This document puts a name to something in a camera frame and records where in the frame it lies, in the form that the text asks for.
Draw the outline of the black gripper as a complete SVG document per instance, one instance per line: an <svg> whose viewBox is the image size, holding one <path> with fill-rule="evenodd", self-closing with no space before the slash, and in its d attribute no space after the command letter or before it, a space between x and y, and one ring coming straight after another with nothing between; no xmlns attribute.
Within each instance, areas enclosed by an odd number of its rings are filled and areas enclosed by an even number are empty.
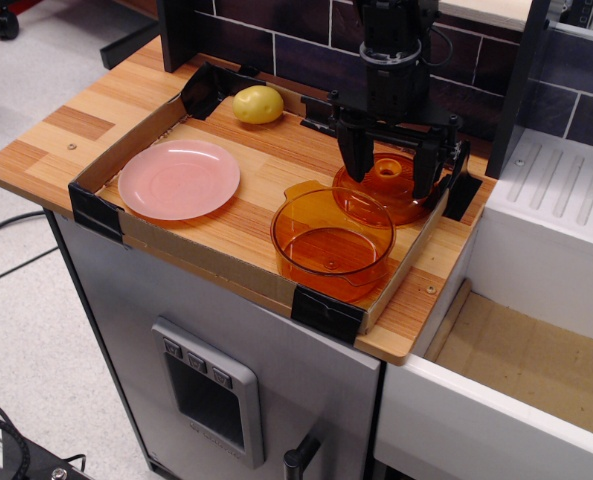
<svg viewBox="0 0 593 480"><path fill-rule="evenodd" d="M374 165L374 140L416 147L413 160L413 198L430 195L445 156L458 149L459 117L432 103L424 45L370 48L361 44L366 86L362 90L333 90L328 101L345 169L362 183Z"/></svg>

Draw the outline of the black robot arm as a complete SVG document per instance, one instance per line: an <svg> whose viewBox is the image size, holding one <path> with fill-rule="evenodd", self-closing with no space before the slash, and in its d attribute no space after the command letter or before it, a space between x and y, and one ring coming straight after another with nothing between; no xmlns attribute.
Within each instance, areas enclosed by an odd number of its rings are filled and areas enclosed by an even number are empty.
<svg viewBox="0 0 593 480"><path fill-rule="evenodd" d="M413 197L427 197L444 163L459 157L458 115L430 99L431 36L440 16L437 1L356 1L364 37L359 48L366 87L332 91L331 123L345 169L361 183L375 165L376 141L410 148Z"/></svg>

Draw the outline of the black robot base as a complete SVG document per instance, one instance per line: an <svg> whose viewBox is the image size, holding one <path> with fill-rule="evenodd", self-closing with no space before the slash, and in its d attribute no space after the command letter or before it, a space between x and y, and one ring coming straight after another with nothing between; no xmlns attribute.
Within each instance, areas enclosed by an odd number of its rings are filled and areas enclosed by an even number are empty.
<svg viewBox="0 0 593 480"><path fill-rule="evenodd" d="M20 433L0 408L0 479L90 479L86 455L60 458Z"/></svg>

